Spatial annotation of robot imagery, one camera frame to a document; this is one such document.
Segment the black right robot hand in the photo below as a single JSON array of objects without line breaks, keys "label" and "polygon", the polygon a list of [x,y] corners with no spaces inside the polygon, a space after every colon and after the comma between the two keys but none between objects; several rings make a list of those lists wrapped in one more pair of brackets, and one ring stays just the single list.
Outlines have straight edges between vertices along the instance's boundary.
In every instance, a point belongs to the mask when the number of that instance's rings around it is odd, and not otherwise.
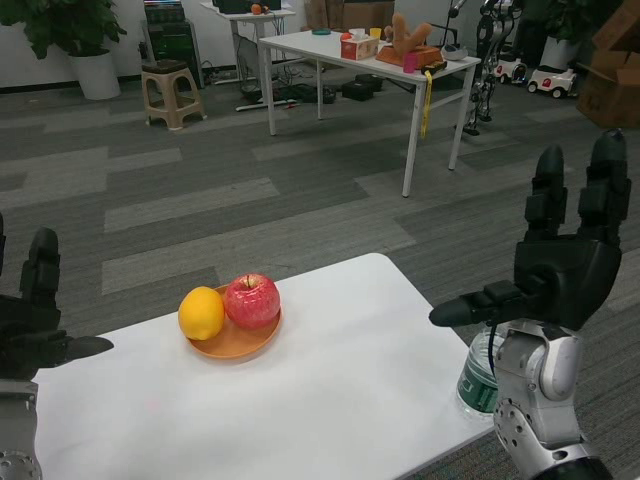
[{"label": "black right robot hand", "polygon": [[619,129],[601,134],[586,169],[578,202],[580,226],[561,234],[568,190],[557,145],[540,156],[525,208],[528,229],[515,250],[512,280],[488,284],[436,306],[438,327],[498,325],[530,319],[580,330],[607,299],[618,274],[620,226],[632,188],[627,146]]}]

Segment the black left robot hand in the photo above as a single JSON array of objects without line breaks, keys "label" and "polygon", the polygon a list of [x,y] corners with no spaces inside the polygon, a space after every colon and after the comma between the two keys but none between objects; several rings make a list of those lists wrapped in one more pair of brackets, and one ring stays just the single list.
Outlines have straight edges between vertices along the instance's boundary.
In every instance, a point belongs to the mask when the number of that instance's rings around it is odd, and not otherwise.
[{"label": "black left robot hand", "polygon": [[74,338],[60,327],[56,302],[60,280],[59,240],[52,229],[37,230],[22,266],[19,297],[1,297],[1,378],[31,381],[56,368],[114,348],[105,338]]}]

